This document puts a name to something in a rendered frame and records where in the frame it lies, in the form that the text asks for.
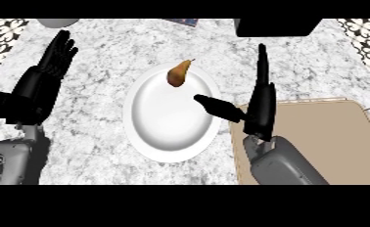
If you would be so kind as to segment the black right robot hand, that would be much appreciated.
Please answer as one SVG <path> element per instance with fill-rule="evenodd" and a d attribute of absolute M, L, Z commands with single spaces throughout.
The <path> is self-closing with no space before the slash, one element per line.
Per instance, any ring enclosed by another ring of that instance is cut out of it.
<path fill-rule="evenodd" d="M 242 112 L 229 102 L 196 94 L 193 100 L 202 105 L 205 112 L 227 121 L 244 121 L 242 132 L 270 141 L 276 115 L 276 89 L 269 82 L 269 60 L 266 45 L 258 44 L 257 78 L 253 94 Z"/>

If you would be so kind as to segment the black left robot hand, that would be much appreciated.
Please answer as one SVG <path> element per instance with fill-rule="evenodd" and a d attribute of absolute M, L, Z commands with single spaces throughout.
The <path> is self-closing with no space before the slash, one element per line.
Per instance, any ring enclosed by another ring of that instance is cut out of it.
<path fill-rule="evenodd" d="M 68 30 L 53 37 L 38 64 L 31 66 L 10 93 L 0 91 L 0 118 L 7 124 L 41 125 L 50 116 L 66 74 L 78 48 Z"/>

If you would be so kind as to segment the beige tray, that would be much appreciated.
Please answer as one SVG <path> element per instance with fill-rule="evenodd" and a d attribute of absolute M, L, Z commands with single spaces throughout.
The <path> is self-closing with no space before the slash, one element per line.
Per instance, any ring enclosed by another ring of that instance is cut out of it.
<path fill-rule="evenodd" d="M 370 184 L 370 110 L 346 98 L 279 101 L 273 134 L 330 184 Z"/>

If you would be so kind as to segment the white oval plate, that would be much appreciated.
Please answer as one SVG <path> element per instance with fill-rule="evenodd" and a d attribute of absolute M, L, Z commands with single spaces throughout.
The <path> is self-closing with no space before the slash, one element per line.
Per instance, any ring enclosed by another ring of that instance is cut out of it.
<path fill-rule="evenodd" d="M 158 162 L 180 162 L 208 147 L 220 126 L 220 118 L 207 114 L 193 100 L 196 94 L 220 98 L 216 82 L 195 66 L 189 66 L 184 83 L 173 87 L 168 62 L 152 67 L 134 81 L 125 95 L 122 122 L 125 136 L 137 152 Z"/>

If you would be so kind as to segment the brown pear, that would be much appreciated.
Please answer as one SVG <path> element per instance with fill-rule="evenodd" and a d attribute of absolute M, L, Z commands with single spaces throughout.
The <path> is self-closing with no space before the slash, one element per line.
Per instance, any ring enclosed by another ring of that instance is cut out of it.
<path fill-rule="evenodd" d="M 167 83 L 173 87 L 179 87 L 184 82 L 186 71 L 193 60 L 184 60 L 174 68 L 167 72 Z"/>

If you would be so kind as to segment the grey round bowl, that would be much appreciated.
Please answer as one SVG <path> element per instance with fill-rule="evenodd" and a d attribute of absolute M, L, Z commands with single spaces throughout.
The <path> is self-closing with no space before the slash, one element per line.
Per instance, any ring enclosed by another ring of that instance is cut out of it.
<path fill-rule="evenodd" d="M 47 28 L 62 28 L 73 24 L 78 19 L 38 19 L 36 21 Z"/>

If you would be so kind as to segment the black appliance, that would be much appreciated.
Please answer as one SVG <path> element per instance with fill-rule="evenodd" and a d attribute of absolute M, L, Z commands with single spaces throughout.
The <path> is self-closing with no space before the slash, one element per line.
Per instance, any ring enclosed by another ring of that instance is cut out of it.
<path fill-rule="evenodd" d="M 235 19 L 235 35 L 238 37 L 291 37 L 307 36 L 319 23 L 319 19 Z"/>

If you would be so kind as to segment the dark blue patterned object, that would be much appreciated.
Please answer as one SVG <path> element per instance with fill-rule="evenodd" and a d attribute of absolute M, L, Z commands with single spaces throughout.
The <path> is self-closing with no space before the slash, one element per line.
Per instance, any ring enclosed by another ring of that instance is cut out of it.
<path fill-rule="evenodd" d="M 195 27 L 198 23 L 198 19 L 164 19 L 165 21 L 170 21 L 173 23 L 179 23 L 187 26 Z"/>

